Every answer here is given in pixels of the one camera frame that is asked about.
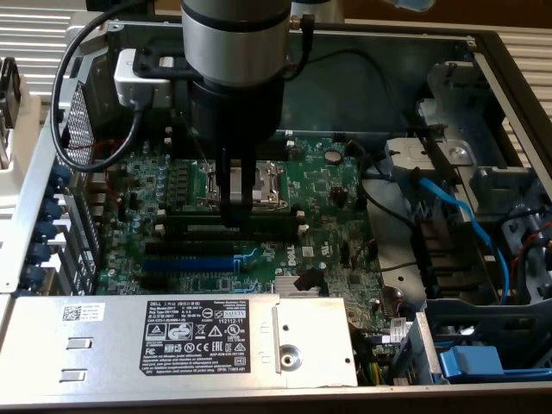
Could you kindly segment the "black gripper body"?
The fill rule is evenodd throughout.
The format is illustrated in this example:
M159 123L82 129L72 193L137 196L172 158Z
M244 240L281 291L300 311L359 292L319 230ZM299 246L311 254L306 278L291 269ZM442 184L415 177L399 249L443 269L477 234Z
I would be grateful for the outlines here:
M219 147L255 146L280 124L283 81L271 79L251 87L228 87L195 81L191 84L191 120L198 133Z

